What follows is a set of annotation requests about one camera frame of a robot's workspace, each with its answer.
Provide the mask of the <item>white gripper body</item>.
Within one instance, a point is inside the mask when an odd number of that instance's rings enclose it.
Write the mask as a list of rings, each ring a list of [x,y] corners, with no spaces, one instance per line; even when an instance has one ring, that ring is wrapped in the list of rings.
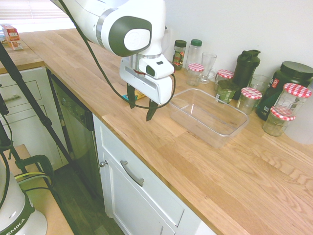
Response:
[[[173,72],[173,65],[164,56],[139,59],[137,70],[132,68],[130,57],[121,60],[121,78],[158,104],[170,100]]]

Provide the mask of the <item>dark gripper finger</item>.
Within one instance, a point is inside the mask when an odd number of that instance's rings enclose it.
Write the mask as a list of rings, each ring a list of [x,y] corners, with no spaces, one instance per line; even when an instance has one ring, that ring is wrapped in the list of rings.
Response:
[[[158,108],[158,103],[154,102],[153,100],[149,100],[149,109],[146,115],[146,121],[150,121],[155,114],[156,110]]]
[[[130,108],[135,107],[135,88],[130,84],[127,84],[127,97],[129,100]]]

